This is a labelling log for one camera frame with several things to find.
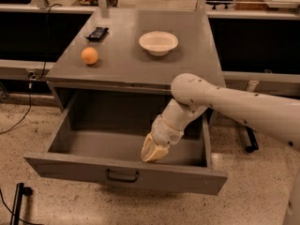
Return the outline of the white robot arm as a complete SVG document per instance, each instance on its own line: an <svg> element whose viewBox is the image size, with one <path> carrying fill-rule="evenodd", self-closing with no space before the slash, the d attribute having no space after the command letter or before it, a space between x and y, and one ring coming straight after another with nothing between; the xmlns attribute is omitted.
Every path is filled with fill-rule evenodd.
<svg viewBox="0 0 300 225"><path fill-rule="evenodd" d="M171 93L172 99L143 142L144 162L166 157L186 127L207 109L300 151L300 103L296 99L221 87L190 73L172 80Z"/></svg>

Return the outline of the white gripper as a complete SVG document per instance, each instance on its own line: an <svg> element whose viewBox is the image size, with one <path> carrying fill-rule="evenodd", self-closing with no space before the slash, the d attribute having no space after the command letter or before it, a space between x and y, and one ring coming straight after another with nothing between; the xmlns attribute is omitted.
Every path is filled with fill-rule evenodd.
<svg viewBox="0 0 300 225"><path fill-rule="evenodd" d="M150 133L147 134L141 151L143 162L153 162L168 155L171 145L179 143L184 132L171 127L158 115L152 124Z"/></svg>

